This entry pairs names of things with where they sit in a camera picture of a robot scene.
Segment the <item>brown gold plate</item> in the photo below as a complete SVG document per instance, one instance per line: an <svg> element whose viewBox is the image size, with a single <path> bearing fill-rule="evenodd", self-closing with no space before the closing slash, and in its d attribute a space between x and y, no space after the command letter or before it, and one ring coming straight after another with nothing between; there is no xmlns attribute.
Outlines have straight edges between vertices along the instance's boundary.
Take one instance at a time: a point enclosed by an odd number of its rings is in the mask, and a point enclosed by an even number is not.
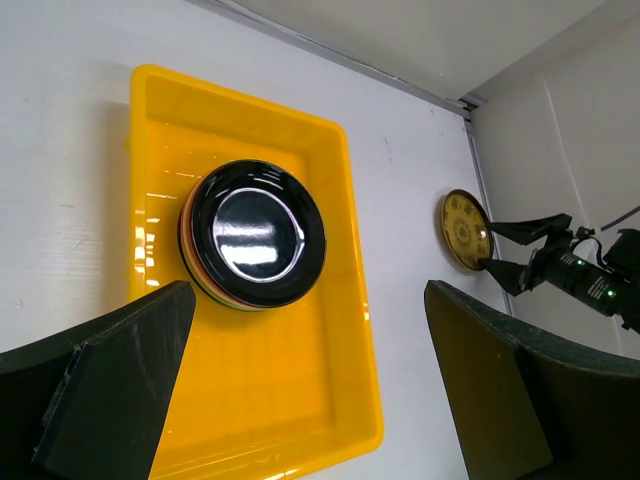
<svg viewBox="0 0 640 480"><path fill-rule="evenodd" d="M493 258L495 241L481 203L468 191L453 189L442 198L438 218L453 259L470 271L484 270L484 262Z"/></svg>

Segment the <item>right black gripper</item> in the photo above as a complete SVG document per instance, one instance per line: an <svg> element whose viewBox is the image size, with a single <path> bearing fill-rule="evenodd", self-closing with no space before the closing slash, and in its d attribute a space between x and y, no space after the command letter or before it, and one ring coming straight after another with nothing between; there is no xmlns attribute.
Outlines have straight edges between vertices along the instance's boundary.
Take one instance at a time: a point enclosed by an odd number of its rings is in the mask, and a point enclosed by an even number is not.
<svg viewBox="0 0 640 480"><path fill-rule="evenodd" d="M560 213L521 222L491 222L490 230L519 245L547 237L530 264L531 281L547 282L606 317L618 315L626 330L639 330L639 232L621 229L599 264L574 253L572 217ZM532 289L527 265L481 259L480 265L511 296Z"/></svg>

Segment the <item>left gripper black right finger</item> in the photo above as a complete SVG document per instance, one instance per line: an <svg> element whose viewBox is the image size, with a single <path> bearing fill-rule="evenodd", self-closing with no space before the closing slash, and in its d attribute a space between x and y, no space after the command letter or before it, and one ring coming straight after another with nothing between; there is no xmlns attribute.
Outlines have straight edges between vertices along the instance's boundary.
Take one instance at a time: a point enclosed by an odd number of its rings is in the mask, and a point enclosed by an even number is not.
<svg viewBox="0 0 640 480"><path fill-rule="evenodd" d="M472 479L636 479L639 363L431 280L425 312Z"/></svg>

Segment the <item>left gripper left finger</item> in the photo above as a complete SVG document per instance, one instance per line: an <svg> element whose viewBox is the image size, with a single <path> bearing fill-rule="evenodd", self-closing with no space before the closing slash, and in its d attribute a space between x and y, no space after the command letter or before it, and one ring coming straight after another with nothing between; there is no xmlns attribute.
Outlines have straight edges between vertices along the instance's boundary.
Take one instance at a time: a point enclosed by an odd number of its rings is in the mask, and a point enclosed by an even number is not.
<svg viewBox="0 0 640 480"><path fill-rule="evenodd" d="M195 306L174 281L3 352L2 478L148 478Z"/></svg>

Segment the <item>orange plate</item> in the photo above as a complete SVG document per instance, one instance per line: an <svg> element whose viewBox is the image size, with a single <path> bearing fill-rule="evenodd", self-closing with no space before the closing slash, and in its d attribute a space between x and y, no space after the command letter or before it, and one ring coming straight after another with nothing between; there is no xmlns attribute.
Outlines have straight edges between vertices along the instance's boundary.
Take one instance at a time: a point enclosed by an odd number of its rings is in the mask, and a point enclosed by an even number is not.
<svg viewBox="0 0 640 480"><path fill-rule="evenodd" d="M204 265L195 249L193 231L190 223L190 214L193 210L195 196L195 190L192 190L186 198L185 204L182 207L178 220L179 247L189 274L191 275L194 282L208 297L222 304L223 306L245 312L262 311L262 307L249 305L226 293L210 277L210 275L204 268Z"/></svg>

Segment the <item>black plate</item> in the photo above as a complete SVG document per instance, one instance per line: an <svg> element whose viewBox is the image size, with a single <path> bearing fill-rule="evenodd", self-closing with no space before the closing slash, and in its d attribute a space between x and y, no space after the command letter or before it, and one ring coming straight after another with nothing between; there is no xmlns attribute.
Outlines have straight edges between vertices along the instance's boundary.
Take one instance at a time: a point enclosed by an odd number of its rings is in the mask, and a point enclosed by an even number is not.
<svg viewBox="0 0 640 480"><path fill-rule="evenodd" d="M314 286L325 262L325 227L295 177L265 161L236 160L192 190L195 249L226 293L270 309L299 300Z"/></svg>

